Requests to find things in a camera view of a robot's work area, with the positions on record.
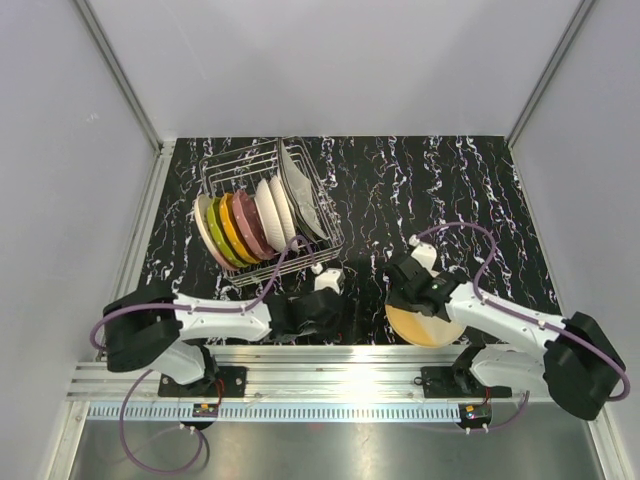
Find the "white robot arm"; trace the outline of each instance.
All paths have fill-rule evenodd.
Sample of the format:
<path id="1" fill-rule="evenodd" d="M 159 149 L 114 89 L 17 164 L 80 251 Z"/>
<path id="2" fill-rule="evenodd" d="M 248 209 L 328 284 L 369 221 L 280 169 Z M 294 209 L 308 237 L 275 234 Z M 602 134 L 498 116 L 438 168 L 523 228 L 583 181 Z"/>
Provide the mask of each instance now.
<path id="1" fill-rule="evenodd" d="M 504 385 L 549 394 L 569 413 L 595 419 L 620 377 L 589 350 L 554 330 L 580 337 L 624 370 L 624 363 L 597 322 L 582 313 L 567 319 L 536 312 L 482 291 L 482 298 L 478 298 L 473 284 L 459 272 L 436 274 L 432 270 L 436 258 L 436 250 L 422 242 L 410 255 L 393 258 L 385 269 L 391 283 L 387 305 L 421 314 L 415 318 L 417 322 L 424 319 L 425 329 L 433 328 L 435 318 L 436 322 L 473 327 L 506 341 L 517 351 L 491 346 L 475 349 L 468 372 L 472 379 L 488 387 Z M 503 313 L 485 303 L 489 299 L 511 312 L 536 319 L 538 325 Z"/>
<path id="2" fill-rule="evenodd" d="M 125 314 L 105 326 L 107 368 L 112 372 L 147 368 L 170 376 L 180 385 L 211 383 L 213 363 L 207 350 L 185 342 L 235 338 L 249 342 L 286 343 L 308 335 L 328 335 L 342 311 L 344 274 L 327 269 L 315 278 L 307 295 L 268 295 L 263 301 L 205 300 L 174 295 L 166 286 L 139 289 L 108 305 L 107 315 L 125 307 L 172 303 L 171 310 Z"/>

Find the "white wall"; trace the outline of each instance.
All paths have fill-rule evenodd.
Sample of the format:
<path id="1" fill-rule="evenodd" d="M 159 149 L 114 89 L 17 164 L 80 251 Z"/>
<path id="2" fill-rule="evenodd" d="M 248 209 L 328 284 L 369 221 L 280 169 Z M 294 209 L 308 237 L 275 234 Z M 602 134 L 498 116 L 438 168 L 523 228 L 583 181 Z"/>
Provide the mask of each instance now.
<path id="1" fill-rule="evenodd" d="M 640 3 L 601 1 L 514 149 L 565 314 L 598 319 L 634 392 L 613 411 L 640 460 Z"/>
<path id="2" fill-rule="evenodd" d="M 0 476 L 38 478 L 153 159 L 69 1 L 0 7 Z"/>
<path id="3" fill-rule="evenodd" d="M 91 0 L 163 138 L 506 135 L 578 0 Z"/>

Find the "countertop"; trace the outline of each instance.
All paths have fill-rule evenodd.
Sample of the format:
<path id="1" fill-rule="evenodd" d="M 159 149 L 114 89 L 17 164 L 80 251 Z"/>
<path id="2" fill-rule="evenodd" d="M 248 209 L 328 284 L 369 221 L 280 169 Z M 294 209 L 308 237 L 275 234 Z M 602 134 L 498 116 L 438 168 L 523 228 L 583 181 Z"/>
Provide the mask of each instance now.
<path id="1" fill-rule="evenodd" d="M 197 164 L 205 156 L 267 139 L 182 138 L 176 143 L 140 276 L 170 282 L 174 291 L 214 299 L 249 298 L 210 256 L 192 215 L 204 189 Z M 338 265 L 346 274 L 343 344 L 401 344 L 384 313 L 383 265 L 409 237 L 443 221 L 488 228 L 498 241 L 496 261 L 481 286 L 543 312 L 559 308 L 527 209 L 520 180 L 502 137 L 312 137 L 305 139 L 345 235 Z M 469 276 L 489 252 L 467 229 L 437 234 L 439 268 Z M 276 291 L 308 283 L 304 273 L 282 277 Z M 336 338 L 325 343 L 335 342 Z M 496 340 L 468 329 L 459 343 Z M 300 339 L 298 343 L 308 343 Z"/>

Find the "green plate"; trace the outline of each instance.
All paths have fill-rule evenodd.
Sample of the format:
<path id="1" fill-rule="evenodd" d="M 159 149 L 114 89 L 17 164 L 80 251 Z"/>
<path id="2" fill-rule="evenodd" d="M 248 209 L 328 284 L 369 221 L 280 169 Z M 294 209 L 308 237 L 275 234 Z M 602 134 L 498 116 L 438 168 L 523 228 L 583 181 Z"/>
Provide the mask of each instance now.
<path id="1" fill-rule="evenodd" d="M 220 198 L 214 198 L 211 205 L 209 205 L 209 208 L 207 208 L 207 223 L 209 224 L 209 231 L 211 232 L 213 241 L 216 243 L 216 246 L 224 258 L 226 258 L 229 263 L 235 267 L 248 267 L 249 264 L 243 262 L 233 250 L 231 242 L 222 229 L 222 220 L 220 219 Z"/>

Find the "wire dish rack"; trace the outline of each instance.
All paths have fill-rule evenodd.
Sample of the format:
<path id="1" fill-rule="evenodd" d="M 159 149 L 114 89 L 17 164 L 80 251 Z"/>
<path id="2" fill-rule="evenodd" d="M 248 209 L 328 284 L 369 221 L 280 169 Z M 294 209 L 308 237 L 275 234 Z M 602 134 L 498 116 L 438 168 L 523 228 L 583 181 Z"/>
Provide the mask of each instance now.
<path id="1" fill-rule="evenodd" d="M 279 141 L 280 139 L 271 140 L 203 158 L 200 161 L 199 170 L 205 193 L 211 197 L 221 197 L 225 193 L 233 194 L 244 189 L 253 196 L 260 180 L 263 178 L 270 180 L 278 173 Z M 311 181 L 318 220 L 328 236 L 327 240 L 316 241 L 308 238 L 316 261 L 333 260 L 340 255 L 344 244 L 344 234 L 340 226 L 340 216 L 335 211 L 335 203 L 322 184 L 304 140 L 299 137 L 288 137 L 282 141 L 293 162 Z M 278 258 L 279 256 L 276 256 L 273 260 L 261 262 L 237 272 L 225 270 L 225 276 L 238 287 L 262 282 L 271 277 Z M 280 268 L 280 274 L 297 272 L 312 264 L 311 255 L 301 246 L 299 253 L 290 251 L 287 254 Z"/>

